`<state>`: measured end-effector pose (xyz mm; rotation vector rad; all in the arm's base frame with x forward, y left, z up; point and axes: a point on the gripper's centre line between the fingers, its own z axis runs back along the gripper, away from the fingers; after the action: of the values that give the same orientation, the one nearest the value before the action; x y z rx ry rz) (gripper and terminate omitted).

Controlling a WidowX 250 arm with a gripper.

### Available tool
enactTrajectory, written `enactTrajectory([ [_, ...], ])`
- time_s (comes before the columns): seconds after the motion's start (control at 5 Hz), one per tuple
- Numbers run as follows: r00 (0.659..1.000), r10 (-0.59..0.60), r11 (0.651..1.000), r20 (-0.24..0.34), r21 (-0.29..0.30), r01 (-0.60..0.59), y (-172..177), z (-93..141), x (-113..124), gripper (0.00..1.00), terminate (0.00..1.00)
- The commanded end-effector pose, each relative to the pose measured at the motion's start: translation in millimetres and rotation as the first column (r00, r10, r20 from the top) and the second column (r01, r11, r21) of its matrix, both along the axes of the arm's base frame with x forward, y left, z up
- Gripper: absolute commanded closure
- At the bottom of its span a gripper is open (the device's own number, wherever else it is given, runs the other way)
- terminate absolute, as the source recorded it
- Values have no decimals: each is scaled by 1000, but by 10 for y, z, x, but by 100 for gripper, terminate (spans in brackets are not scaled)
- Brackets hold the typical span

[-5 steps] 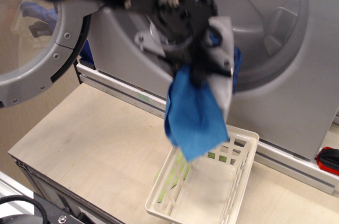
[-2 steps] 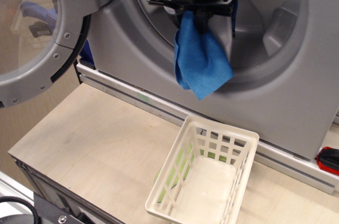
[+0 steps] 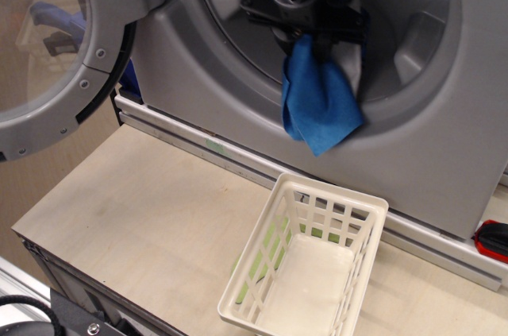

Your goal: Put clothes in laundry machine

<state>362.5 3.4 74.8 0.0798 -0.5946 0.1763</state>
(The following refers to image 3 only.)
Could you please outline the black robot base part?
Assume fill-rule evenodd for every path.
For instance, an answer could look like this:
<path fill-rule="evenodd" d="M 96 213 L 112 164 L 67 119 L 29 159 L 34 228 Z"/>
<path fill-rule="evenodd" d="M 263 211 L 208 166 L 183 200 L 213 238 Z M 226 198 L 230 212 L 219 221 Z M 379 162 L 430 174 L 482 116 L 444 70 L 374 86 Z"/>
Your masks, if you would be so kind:
<path fill-rule="evenodd" d="M 43 312 L 48 321 L 12 322 L 1 326 L 1 335 L 129 335 L 50 289 L 50 306 L 27 295 L 5 295 L 1 306 L 28 305 Z"/>

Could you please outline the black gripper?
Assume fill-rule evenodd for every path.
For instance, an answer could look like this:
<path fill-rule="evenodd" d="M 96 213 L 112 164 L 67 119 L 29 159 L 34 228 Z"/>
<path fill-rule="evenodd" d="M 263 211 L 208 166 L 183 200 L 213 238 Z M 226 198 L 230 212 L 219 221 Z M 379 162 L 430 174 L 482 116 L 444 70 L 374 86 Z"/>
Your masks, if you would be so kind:
<path fill-rule="evenodd" d="M 332 61 L 338 42 L 363 44 L 367 18 L 355 6 L 356 0 L 244 0 L 241 9 L 250 22 L 271 29 L 276 43 L 291 50 L 304 34 L 313 37 L 312 53 L 316 61 Z"/>

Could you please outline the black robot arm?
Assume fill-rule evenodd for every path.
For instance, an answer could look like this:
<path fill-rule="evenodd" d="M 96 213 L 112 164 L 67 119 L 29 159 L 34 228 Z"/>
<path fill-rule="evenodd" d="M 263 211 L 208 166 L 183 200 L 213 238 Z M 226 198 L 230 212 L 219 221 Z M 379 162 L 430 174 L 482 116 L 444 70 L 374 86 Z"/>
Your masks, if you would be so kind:
<path fill-rule="evenodd" d="M 243 0 L 241 9 L 250 22 L 270 28 L 288 56 L 304 35 L 320 62 L 331 57 L 334 45 L 362 45 L 367 37 L 368 16 L 355 0 Z"/>

